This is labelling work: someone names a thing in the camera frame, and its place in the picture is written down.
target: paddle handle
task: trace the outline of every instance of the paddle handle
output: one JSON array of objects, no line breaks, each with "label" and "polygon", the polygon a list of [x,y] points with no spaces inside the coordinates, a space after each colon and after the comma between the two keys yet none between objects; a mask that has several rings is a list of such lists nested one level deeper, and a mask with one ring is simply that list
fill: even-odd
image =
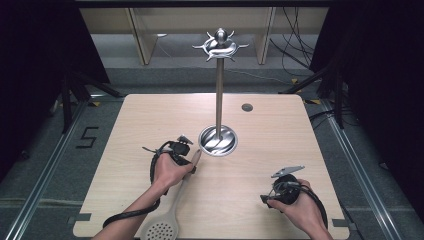
[{"label": "paddle handle", "polygon": [[[198,149],[194,153],[193,158],[191,159],[191,163],[193,163],[194,166],[196,166],[197,163],[199,162],[201,155],[202,155],[202,151],[200,151],[200,149]],[[191,173],[187,173],[184,176],[183,180],[181,181],[181,186],[178,189],[177,195],[175,196],[174,202],[172,203],[172,206],[171,206],[171,210],[170,210],[171,212],[175,213],[178,202],[180,201],[180,198],[183,195],[184,189],[187,187],[187,183],[188,183],[188,180],[190,180],[191,175],[192,175]]]}]

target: black cable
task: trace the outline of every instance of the black cable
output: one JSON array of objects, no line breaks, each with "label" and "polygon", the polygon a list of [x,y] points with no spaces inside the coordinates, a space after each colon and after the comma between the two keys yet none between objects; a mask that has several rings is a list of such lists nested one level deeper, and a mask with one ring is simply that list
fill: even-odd
[{"label": "black cable", "polygon": [[118,221],[118,220],[136,217],[136,216],[141,216],[141,215],[145,215],[145,214],[148,214],[150,212],[153,212],[154,210],[156,210],[159,207],[159,205],[160,205],[160,198],[151,207],[113,215],[112,217],[109,217],[108,219],[106,219],[106,221],[103,223],[103,228],[105,228],[110,223]]},{"label": "black cable", "polygon": [[300,46],[301,46],[301,48],[302,48],[302,53],[303,53],[303,56],[305,57],[305,61],[307,62],[307,64],[309,65],[310,63],[308,62],[308,60],[309,61],[311,61],[311,59],[310,59],[310,57],[309,57],[309,55],[307,55],[305,52],[306,52],[306,49],[303,47],[303,41],[302,41],[302,39],[300,38],[300,31],[299,31],[299,21],[298,21],[298,16],[299,16],[299,8],[298,7],[295,7],[295,22],[294,22],[294,24],[292,24],[292,22],[290,21],[290,18],[288,17],[288,14],[287,14],[287,12],[286,12],[286,10],[285,10],[285,8],[283,7],[283,12],[284,12],[284,14],[285,14],[285,16],[286,16],[286,19],[287,19],[287,21],[289,22],[289,25],[290,25],[290,28],[291,28],[291,30],[292,30],[292,32],[291,32],[291,34],[290,34],[290,38],[289,38],[289,41],[288,42],[290,42],[290,40],[291,40],[291,38],[292,38],[292,36],[293,35],[295,35],[295,37],[296,37],[296,39],[298,40],[298,42],[299,42],[299,44],[300,44]]},{"label": "black cable", "polygon": [[278,49],[280,50],[280,52],[282,52],[283,54],[287,55],[288,57],[290,57],[291,59],[293,59],[294,61],[296,61],[297,63],[299,63],[300,65],[302,65],[305,68],[309,68],[308,65],[306,65],[305,63],[303,63],[302,61],[300,61],[299,59],[297,59],[296,57],[294,57],[293,55],[289,54],[288,52],[284,51],[283,49],[281,49],[279,46],[277,46],[277,44],[274,43],[274,41],[270,38],[269,41]]},{"label": "black cable", "polygon": [[297,51],[300,51],[300,52],[302,52],[303,50],[302,49],[300,49],[300,48],[298,48],[298,47],[295,47],[295,46],[293,46],[293,44],[291,44],[290,42],[289,42],[289,40],[287,40],[287,38],[284,36],[284,34],[281,34],[282,36],[283,36],[283,39],[286,41],[286,43],[290,46],[290,47],[292,47],[293,49],[295,49],[295,50],[297,50]]}]

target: fingers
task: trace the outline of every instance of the fingers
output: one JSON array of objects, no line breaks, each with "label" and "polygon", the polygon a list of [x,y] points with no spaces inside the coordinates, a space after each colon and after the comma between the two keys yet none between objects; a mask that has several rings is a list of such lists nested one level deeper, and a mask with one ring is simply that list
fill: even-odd
[{"label": "fingers", "polygon": [[282,203],[282,202],[280,202],[280,201],[277,201],[277,200],[268,200],[267,201],[267,203],[272,207],[272,208],[275,208],[275,209],[278,209],[278,210],[280,210],[281,212],[284,212],[284,210],[286,210],[286,208],[288,207],[288,205],[286,205],[286,204],[284,204],[284,203]]},{"label": "fingers", "polygon": [[305,186],[308,186],[309,188],[311,187],[311,184],[308,182],[308,181],[306,181],[306,180],[304,180],[304,179],[297,179],[297,181],[301,184],[301,185],[305,185]]}]

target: black strap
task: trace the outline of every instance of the black strap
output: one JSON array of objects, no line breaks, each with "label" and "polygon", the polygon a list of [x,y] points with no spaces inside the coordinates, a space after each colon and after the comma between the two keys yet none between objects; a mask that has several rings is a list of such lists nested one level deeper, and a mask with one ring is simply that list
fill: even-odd
[{"label": "black strap", "polygon": [[124,213],[119,213],[119,214],[113,215],[112,217],[106,219],[106,221],[103,223],[103,228],[105,228],[110,223],[115,222],[115,221],[118,221],[118,220],[130,218],[130,217],[141,216],[141,215],[144,215],[144,214],[148,214],[150,212],[153,212],[154,210],[156,210],[159,207],[159,204],[160,204],[160,198],[151,207],[140,209],[140,210],[135,210],[135,211],[131,211],[131,212],[124,212]]}]

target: wire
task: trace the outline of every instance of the wire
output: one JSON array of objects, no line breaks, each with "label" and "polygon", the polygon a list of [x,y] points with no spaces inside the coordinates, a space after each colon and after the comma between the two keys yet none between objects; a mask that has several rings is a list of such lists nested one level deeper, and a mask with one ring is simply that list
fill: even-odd
[{"label": "wire", "polygon": [[[285,55],[287,55],[287,56],[289,56],[291,59],[293,59],[294,61],[296,61],[297,63],[299,63],[299,64],[301,64],[303,67],[305,67],[305,68],[307,68],[307,69],[309,69],[309,65],[310,65],[310,61],[311,61],[311,58],[310,58],[310,56],[308,55],[308,54],[312,54],[312,53],[310,53],[310,52],[308,52],[308,51],[306,51],[306,49],[304,48],[304,46],[303,46],[303,44],[305,44],[305,45],[307,45],[306,43],[304,43],[303,42],[303,40],[300,38],[300,36],[299,36],[299,21],[298,21],[298,16],[299,16],[299,8],[295,8],[295,22],[294,22],[294,24],[292,24],[292,21],[290,20],[290,18],[288,17],[288,15],[287,15],[287,12],[286,12],[286,10],[285,10],[285,8],[283,7],[283,11],[284,11],[284,14],[285,14],[285,16],[286,16],[286,19],[287,19],[287,21],[289,22],[289,25],[290,25],[290,28],[291,28],[291,33],[290,33],[290,37],[289,37],[289,39],[287,40],[286,38],[285,38],[285,36],[283,35],[283,38],[284,38],[284,40],[286,41],[286,46],[284,47],[284,49],[281,49],[280,47],[278,47],[273,41],[272,41],[272,39],[270,39],[271,40],[271,43],[275,46],[275,47],[277,47],[277,49],[278,50],[280,50],[280,52],[282,52],[283,53],[283,57],[282,57],[282,59],[281,59],[281,65],[283,66],[283,69],[284,69],[284,71],[285,72],[287,72],[288,74],[290,74],[290,75],[293,75],[293,76],[310,76],[310,75],[301,75],[301,74],[295,74],[295,73],[292,73],[292,72],[289,72],[287,69],[286,69],[286,67],[285,67],[285,64],[284,64],[284,56]],[[299,48],[296,48],[296,47],[294,47],[291,43],[290,43],[290,41],[291,41],[291,39],[292,39],[292,37],[293,37],[293,35],[297,38],[297,40],[299,41],[299,44],[300,44],[300,46],[301,46],[301,49],[299,49]],[[288,46],[291,46],[291,47],[293,47],[295,50],[298,50],[298,51],[301,51],[302,52],[302,54],[303,54],[303,57],[305,58],[305,61],[306,61],[306,64],[305,63],[303,63],[303,62],[301,62],[299,59],[297,59],[297,58],[295,58],[294,56],[292,56],[292,55],[290,55],[289,53],[287,53],[287,48],[288,48]]]},{"label": "wire", "polygon": [[304,47],[303,47],[302,40],[301,40],[301,38],[300,38],[299,34],[298,34],[298,33],[296,33],[296,29],[295,29],[295,28],[297,27],[297,29],[298,29],[298,31],[299,31],[299,21],[298,21],[299,8],[295,7],[295,8],[294,8],[294,11],[295,11],[295,22],[294,22],[294,24],[292,25],[292,22],[290,21],[290,18],[289,18],[289,16],[288,16],[287,12],[286,12],[286,9],[283,7],[284,15],[286,16],[286,19],[287,19],[287,21],[289,22],[290,28],[291,28],[291,30],[292,30],[292,31],[291,31],[291,34],[290,34],[290,38],[289,38],[288,42],[290,42],[290,40],[291,40],[291,38],[293,37],[293,35],[297,38],[297,40],[299,41],[299,44],[300,44],[300,46],[301,46],[301,48],[302,48],[302,53],[303,53],[303,56],[305,57],[305,61],[306,61],[306,62],[307,62],[307,64],[309,65],[309,62],[308,62],[309,56],[305,54],[305,49],[304,49]]},{"label": "wire", "polygon": [[300,61],[299,59],[295,58],[293,55],[289,54],[288,52],[284,51],[283,49],[281,49],[279,46],[277,46],[277,44],[274,43],[274,41],[270,38],[269,41],[278,49],[280,50],[280,52],[282,52],[283,54],[287,55],[288,57],[290,57],[291,59],[293,59],[294,61],[296,61],[297,63],[299,63],[300,65],[302,65],[304,68],[309,68],[308,65],[306,65],[305,63],[303,63],[302,61]]}]

